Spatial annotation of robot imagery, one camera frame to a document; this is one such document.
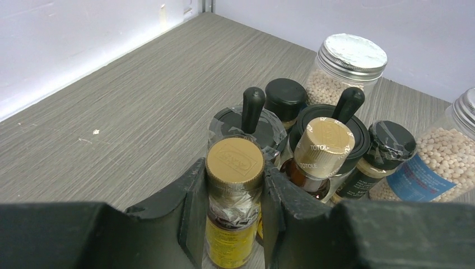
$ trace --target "yellow label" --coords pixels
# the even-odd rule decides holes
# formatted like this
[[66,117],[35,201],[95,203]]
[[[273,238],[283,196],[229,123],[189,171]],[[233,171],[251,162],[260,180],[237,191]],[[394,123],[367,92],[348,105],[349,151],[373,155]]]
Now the yellow label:
[[257,234],[261,239],[264,239],[264,228],[262,228],[262,213],[259,207],[259,216],[257,217]]
[[206,219],[208,255],[219,267],[232,269],[246,264],[252,251],[257,222],[239,231],[228,231]]

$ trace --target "pepper grinder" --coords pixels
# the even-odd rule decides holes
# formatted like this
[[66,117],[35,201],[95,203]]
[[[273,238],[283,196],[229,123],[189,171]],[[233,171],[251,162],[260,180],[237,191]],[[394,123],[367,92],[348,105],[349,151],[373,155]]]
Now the pepper grinder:
[[243,105],[222,109],[209,124],[208,149],[228,137],[244,137],[259,145],[266,160],[280,153],[277,145],[286,137],[280,119],[267,109],[264,91],[250,87],[243,93]]

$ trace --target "white wall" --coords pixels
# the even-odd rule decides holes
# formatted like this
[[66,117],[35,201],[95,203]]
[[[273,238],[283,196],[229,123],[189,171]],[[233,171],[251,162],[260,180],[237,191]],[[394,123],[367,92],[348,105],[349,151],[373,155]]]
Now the white wall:
[[0,121],[197,13],[196,0],[1,0]]
[[388,79],[453,101],[475,86],[474,0],[216,0],[218,15],[318,50],[331,34],[368,38]]

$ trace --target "amber glass bottle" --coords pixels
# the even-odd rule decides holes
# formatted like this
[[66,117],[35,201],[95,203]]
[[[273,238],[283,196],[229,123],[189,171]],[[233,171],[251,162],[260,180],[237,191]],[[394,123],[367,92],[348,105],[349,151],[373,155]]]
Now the amber glass bottle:
[[281,172],[293,184],[317,199],[328,193],[329,178],[340,169],[355,146],[353,133],[332,118],[316,118],[309,122],[294,151]]

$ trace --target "black handle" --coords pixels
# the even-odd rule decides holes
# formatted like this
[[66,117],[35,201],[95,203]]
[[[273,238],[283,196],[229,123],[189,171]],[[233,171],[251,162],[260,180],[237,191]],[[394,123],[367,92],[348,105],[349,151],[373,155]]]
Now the black handle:
[[254,133],[259,122],[262,107],[266,102],[264,91],[257,87],[251,87],[243,94],[243,118],[241,120],[241,130],[244,133]]
[[332,118],[346,124],[365,102],[365,93],[358,87],[349,87],[343,91],[333,112]]

